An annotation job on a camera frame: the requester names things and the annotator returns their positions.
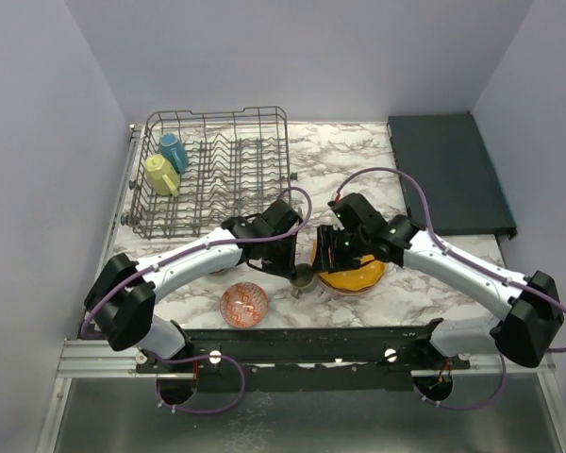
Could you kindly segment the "small grey cup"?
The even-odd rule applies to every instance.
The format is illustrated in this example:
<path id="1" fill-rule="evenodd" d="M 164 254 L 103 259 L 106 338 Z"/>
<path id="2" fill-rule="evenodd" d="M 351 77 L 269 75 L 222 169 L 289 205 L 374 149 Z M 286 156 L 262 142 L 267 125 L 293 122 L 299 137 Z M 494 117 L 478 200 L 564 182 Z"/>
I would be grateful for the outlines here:
<path id="1" fill-rule="evenodd" d="M 299 299 L 302 295 L 312 292 L 317 286 L 316 275 L 310 264 L 300 263 L 295 268 L 295 278 L 290 280 L 291 296 Z"/>

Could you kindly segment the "orange polka dot plate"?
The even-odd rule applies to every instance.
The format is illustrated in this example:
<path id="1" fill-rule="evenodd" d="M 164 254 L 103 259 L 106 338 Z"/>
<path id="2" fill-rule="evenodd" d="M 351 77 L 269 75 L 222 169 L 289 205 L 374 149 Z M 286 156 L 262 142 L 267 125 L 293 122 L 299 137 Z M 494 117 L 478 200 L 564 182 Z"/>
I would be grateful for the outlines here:
<path id="1" fill-rule="evenodd" d="M 360 263 L 361 267 L 356 270 L 338 273 L 323 272 L 317 277 L 322 278 L 331 286 L 359 290 L 370 285 L 377 285 L 387 270 L 387 264 L 376 260 L 372 255 L 363 256 Z"/>

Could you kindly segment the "dark brown cream bowl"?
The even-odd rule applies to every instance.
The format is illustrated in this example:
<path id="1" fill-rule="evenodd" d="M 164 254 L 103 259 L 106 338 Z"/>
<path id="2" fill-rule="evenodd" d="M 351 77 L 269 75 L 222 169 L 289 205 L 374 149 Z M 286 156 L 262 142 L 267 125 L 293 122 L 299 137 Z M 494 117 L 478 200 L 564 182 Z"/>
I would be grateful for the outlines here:
<path id="1" fill-rule="evenodd" d="M 223 268 L 214 272 L 211 272 L 210 275 L 214 275 L 214 276 L 218 276 L 218 275 L 223 275 L 225 273 L 227 273 L 228 271 L 230 271 L 232 268 Z"/>

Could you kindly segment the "red patterned bowl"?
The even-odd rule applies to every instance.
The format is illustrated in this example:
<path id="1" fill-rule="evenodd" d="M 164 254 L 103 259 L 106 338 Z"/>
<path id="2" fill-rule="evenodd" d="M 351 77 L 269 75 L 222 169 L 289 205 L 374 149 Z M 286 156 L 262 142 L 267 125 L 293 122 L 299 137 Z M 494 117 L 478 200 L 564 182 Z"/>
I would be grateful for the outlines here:
<path id="1" fill-rule="evenodd" d="M 269 308 L 269 298 L 255 283 L 241 282 L 231 285 L 220 299 L 220 313 L 232 327 L 255 327 Z"/>

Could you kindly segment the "grey wire dish rack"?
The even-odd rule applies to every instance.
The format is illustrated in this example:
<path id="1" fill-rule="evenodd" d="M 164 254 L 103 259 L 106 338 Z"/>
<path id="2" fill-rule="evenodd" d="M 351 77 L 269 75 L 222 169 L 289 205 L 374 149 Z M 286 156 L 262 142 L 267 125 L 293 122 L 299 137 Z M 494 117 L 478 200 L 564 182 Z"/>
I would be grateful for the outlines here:
<path id="1" fill-rule="evenodd" d="M 280 107 L 156 111 L 135 133 L 120 222 L 145 240 L 194 238 L 228 217 L 261 212 L 296 178 L 287 114 Z M 143 167 L 166 134 L 181 141 L 189 159 L 177 197 L 156 194 Z"/>

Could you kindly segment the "yellow green mug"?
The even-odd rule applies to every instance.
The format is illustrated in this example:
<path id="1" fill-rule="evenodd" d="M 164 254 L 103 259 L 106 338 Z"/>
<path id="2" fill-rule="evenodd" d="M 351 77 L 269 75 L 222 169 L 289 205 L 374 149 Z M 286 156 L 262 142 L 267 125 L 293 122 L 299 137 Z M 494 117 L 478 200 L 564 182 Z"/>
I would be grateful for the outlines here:
<path id="1" fill-rule="evenodd" d="M 143 163 L 143 168 L 145 177 L 157 195 L 179 196 L 179 174 L 161 154 L 149 155 Z"/>

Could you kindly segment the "blue floral mug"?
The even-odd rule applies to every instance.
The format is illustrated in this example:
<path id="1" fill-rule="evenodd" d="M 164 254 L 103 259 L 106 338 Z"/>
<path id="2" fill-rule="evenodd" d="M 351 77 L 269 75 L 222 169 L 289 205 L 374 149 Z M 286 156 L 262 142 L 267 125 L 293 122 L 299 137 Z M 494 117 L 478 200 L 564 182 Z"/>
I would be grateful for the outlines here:
<path id="1" fill-rule="evenodd" d="M 167 133 L 160 137 L 158 144 L 159 153 L 167 159 L 178 174 L 187 171 L 189 161 L 184 144 L 173 133 Z"/>

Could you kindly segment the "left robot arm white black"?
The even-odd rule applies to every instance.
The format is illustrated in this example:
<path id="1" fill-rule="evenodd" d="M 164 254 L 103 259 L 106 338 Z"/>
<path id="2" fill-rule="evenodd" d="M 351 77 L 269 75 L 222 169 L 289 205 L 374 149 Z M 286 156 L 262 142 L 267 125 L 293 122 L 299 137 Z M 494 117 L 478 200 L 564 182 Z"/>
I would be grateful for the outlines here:
<path id="1" fill-rule="evenodd" d="M 265 263 L 268 275 L 294 277 L 296 236 L 306 222 L 278 198 L 262 213 L 230 217 L 206 236 L 168 252 L 137 260 L 117 254 L 84 300 L 81 331 L 96 325 L 113 351 L 138 347 L 157 355 L 167 371 L 181 372 L 191 358 L 187 337 L 176 322 L 155 313 L 156 304 L 201 277 L 250 260 Z"/>

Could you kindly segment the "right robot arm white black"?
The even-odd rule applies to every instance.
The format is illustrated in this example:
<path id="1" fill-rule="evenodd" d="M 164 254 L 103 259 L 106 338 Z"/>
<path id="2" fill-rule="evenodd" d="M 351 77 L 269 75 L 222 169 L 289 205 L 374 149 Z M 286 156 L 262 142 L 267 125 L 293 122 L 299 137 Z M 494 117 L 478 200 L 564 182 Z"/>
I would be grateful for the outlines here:
<path id="1" fill-rule="evenodd" d="M 459 354 L 492 354 L 523 367 L 537 367 L 564 322 L 555 307 L 558 289 L 542 271 L 532 276 L 497 267 L 461 249 L 406 215 L 386 220 L 359 193 L 329 204 L 339 227 L 317 228 L 317 273 L 341 274 L 362 267 L 362 258 L 419 271 L 467 295 L 488 315 L 442 320 L 415 346 L 416 361 L 434 370 Z"/>

